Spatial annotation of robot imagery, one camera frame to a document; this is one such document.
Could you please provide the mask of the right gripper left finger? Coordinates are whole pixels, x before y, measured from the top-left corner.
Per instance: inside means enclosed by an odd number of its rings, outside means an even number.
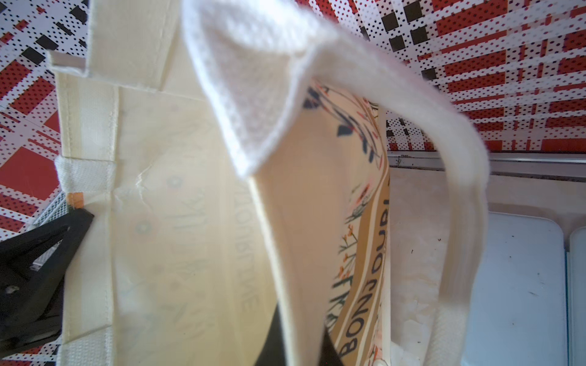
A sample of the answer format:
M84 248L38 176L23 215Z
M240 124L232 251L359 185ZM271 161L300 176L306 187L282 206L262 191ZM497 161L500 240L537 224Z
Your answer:
M286 366L285 345L282 335L282 322L279 305L276 305L265 343L254 365Z

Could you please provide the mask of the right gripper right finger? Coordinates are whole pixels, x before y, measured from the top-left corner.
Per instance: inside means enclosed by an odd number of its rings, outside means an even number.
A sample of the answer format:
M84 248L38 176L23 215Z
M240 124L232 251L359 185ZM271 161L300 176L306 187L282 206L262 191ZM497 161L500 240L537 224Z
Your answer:
M323 340L321 344L321 351L320 351L320 366L343 366L343 362L340 359L340 356L337 353L337 350L332 343L331 337L327 331L324 330Z

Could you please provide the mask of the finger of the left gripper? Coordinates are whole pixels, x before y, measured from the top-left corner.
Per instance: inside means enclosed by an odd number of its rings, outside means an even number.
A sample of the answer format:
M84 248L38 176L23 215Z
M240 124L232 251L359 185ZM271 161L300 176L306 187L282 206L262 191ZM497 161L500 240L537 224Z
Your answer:
M64 278L94 220L85 209L1 243L1 356L59 338Z

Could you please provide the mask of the teal lid white pencil case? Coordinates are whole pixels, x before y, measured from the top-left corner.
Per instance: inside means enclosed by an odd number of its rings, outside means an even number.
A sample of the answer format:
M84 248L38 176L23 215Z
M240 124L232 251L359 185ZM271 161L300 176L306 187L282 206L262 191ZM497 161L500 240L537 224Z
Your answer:
M566 255L553 221L490 213L463 365L566 365Z

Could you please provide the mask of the cream floral canvas bag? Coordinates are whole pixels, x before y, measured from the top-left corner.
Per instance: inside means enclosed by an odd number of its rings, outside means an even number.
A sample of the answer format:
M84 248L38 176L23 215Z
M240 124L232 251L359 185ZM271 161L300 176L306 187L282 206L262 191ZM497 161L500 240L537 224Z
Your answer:
M458 365L485 244L488 157L406 65L292 1L93 1L51 52L61 188L95 219L65 277L59 365ZM424 355L391 339L381 111L431 139L450 234Z

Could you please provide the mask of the white grey pencil case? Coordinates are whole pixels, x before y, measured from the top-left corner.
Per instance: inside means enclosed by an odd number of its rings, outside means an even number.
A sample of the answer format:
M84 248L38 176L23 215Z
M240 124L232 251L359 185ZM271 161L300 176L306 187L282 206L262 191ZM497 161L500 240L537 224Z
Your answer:
M585 363L585 227L569 237L566 253L569 365Z

